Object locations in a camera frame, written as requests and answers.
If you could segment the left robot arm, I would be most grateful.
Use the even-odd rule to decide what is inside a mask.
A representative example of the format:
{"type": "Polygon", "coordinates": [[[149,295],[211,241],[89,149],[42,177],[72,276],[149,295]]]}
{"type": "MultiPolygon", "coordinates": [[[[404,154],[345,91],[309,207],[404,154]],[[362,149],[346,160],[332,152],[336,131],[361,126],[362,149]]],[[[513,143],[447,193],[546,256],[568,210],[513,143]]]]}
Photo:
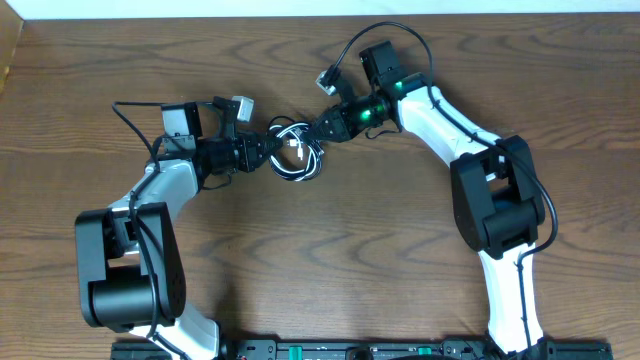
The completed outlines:
{"type": "Polygon", "coordinates": [[[143,337],[173,359],[234,359],[219,325],[187,300],[173,223],[206,190],[210,175],[252,172],[283,142],[253,131],[254,102],[215,97],[218,131],[204,136],[200,103],[161,103],[163,132],[143,143],[150,154],[141,179],[106,208],[75,220],[81,313],[91,327],[143,337]]]}

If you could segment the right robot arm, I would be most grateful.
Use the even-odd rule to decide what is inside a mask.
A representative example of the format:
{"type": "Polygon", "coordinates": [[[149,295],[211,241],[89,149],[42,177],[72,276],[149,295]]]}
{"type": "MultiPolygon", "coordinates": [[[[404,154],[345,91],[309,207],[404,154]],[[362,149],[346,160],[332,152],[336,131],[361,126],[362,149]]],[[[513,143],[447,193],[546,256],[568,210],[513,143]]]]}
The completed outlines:
{"type": "Polygon", "coordinates": [[[317,85],[340,102],[312,125],[318,141],[347,142],[361,132],[396,124],[421,139],[448,167],[454,221],[482,264],[489,299],[488,333],[505,355],[521,355],[543,337],[534,303],[531,256],[545,220],[526,142],[482,129],[443,96],[425,74],[408,74],[390,42],[360,53],[371,91],[354,93],[335,65],[317,85]]]}

